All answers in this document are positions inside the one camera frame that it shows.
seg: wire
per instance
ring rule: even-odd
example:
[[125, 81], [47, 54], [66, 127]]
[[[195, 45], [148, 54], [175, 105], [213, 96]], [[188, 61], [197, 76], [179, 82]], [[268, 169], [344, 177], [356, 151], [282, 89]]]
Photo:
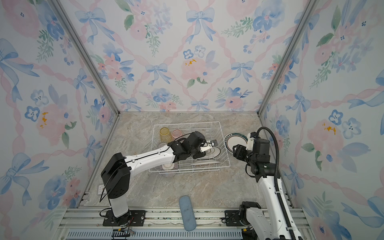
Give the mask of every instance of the wire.
[[105, 217], [106, 214], [103, 216], [103, 215], [101, 214], [101, 212], [104, 211], [104, 210], [107, 210], [107, 209], [112, 209], [112, 208], [111, 208], [111, 207], [107, 207], [106, 209], [101, 210], [101, 211], [99, 212], [99, 215], [100, 215], [101, 217]]
[[276, 140], [276, 137], [275, 135], [273, 134], [273, 132], [267, 128], [267, 127], [261, 127], [257, 130], [256, 132], [256, 138], [259, 138], [259, 133], [261, 130], [267, 130], [269, 132], [269, 134], [271, 134], [271, 137], [273, 139], [273, 143], [275, 144], [275, 151], [276, 151], [276, 162], [275, 162], [275, 172], [273, 174], [273, 180], [274, 180], [274, 184], [275, 184], [275, 190], [276, 190], [276, 195], [277, 195], [277, 198], [279, 200], [279, 203], [280, 203], [280, 208], [283, 212], [283, 215], [284, 215], [284, 219], [285, 219], [285, 223], [287, 225], [288, 228], [291, 228], [289, 229], [289, 233], [291, 235], [291, 239], [292, 240], [296, 240], [296, 237], [295, 237], [295, 233], [293, 232], [292, 230], [292, 225], [291, 225], [291, 222], [289, 220], [289, 217], [288, 217], [288, 214], [287, 214], [287, 211], [285, 209], [285, 206], [284, 206], [284, 203], [283, 203], [283, 199], [281, 197], [281, 194], [280, 194], [280, 190], [279, 190], [279, 185], [277, 183], [277, 178], [278, 178], [278, 173], [279, 173], [279, 159], [280, 159], [280, 153], [279, 153], [279, 146], [277, 144], [277, 140]]
[[222, 219], [221, 222], [222, 222], [222, 223], [227, 223], [227, 222], [228, 222], [231, 218], [233, 218], [236, 214], [239, 214], [239, 212], [240, 212], [240, 210], [237, 211], [237, 212], [235, 212], [235, 213], [234, 213], [231, 217], [229, 217], [228, 219], [226, 219], [226, 218], [225, 218], [225, 219]]
[[[190, 133], [187, 133], [187, 134], [184, 134], [184, 135], [181, 135], [180, 137], [176, 138], [175, 140], [173, 140], [173, 141], [171, 142], [171, 144], [168, 146], [168, 148], [167, 148], [166, 150], [161, 151], [161, 152], [166, 152], [166, 151], [172, 146], [172, 144], [173, 144], [177, 139], [179, 139], [179, 138], [181, 138], [181, 137], [184, 137], [184, 136], [186, 136], [186, 135], [189, 135], [189, 134], [191, 134], [191, 132], [190, 132]], [[139, 158], [137, 158], [137, 159], [133, 159], [133, 161], [139, 160], [139, 159], [144, 158], [144, 157], [149, 157], [149, 156], [152, 156], [152, 155], [155, 155], [155, 154], [158, 154], [158, 153], [156, 152], [156, 153], [153, 153], [153, 154], [150, 154], [150, 155], [146, 155], [146, 156], [143, 156], [143, 157], [139, 157]], [[99, 202], [101, 202], [101, 201], [105, 198], [105, 196], [108, 195], [108, 193], [106, 193], [106, 194], [103, 196], [103, 193], [104, 193], [105, 188], [107, 187], [107, 184], [109, 183], [109, 180], [112, 178], [113, 174], [114, 174], [114, 173], [115, 173], [121, 166], [123, 166], [124, 164], [127, 164], [127, 163], [129, 163], [129, 162], [124, 162], [124, 163], [121, 164], [118, 168], [116, 168], [116, 170], [111, 174], [111, 176], [109, 177], [108, 181], [107, 181], [107, 182], [105, 183], [105, 185], [104, 185], [103, 191], [102, 191], [102, 193], [101, 193], [101, 195], [100, 195], [100, 201], [99, 201]]]

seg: mounting plate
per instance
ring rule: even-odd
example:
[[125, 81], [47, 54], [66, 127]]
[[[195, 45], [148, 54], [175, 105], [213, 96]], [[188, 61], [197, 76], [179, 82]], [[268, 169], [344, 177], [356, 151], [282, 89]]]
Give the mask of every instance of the mounting plate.
[[115, 217], [112, 210], [107, 211], [105, 214], [106, 219], [104, 218], [103, 226], [104, 227], [119, 227], [126, 225], [128, 220], [133, 217], [131, 222], [132, 227], [142, 227], [145, 220], [145, 210], [130, 210], [121, 217]]

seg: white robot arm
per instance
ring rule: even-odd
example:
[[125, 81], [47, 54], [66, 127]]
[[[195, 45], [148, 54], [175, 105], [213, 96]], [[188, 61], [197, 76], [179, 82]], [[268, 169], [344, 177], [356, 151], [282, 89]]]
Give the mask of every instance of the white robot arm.
[[[269, 162], [269, 141], [258, 137], [261, 129], [248, 135], [246, 147], [233, 147], [233, 156], [251, 166], [251, 172], [265, 197], [270, 222], [261, 208], [244, 204], [240, 205], [239, 209], [240, 221], [245, 226], [252, 226], [261, 240], [302, 239], [288, 211], [280, 175], [278, 172], [276, 175], [278, 158], [276, 164]], [[185, 160], [190, 156], [194, 159], [203, 157], [205, 151], [215, 145], [217, 141], [207, 142], [205, 137], [196, 131], [186, 139], [176, 139], [166, 146], [143, 154], [124, 157], [121, 153], [116, 153], [101, 173], [116, 222], [119, 222], [120, 218], [127, 219], [125, 215], [129, 207], [125, 193], [129, 188], [130, 177], [156, 166]]]

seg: ventilation grille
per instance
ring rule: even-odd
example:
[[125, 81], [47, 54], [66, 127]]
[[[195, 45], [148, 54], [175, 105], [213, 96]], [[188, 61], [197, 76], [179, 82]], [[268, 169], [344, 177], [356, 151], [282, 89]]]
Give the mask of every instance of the ventilation grille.
[[[243, 239], [241, 229], [196, 229], [187, 232], [183, 229], [134, 229], [129, 239]], [[71, 229], [66, 239], [125, 239], [125, 233], [112, 232], [112, 229]]]

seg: glass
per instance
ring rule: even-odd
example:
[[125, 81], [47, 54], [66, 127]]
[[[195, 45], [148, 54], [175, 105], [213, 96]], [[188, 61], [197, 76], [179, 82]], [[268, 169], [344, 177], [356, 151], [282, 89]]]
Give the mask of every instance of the glass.
[[160, 129], [160, 139], [162, 142], [171, 142], [172, 136], [170, 135], [169, 129], [166, 127], [163, 127]]

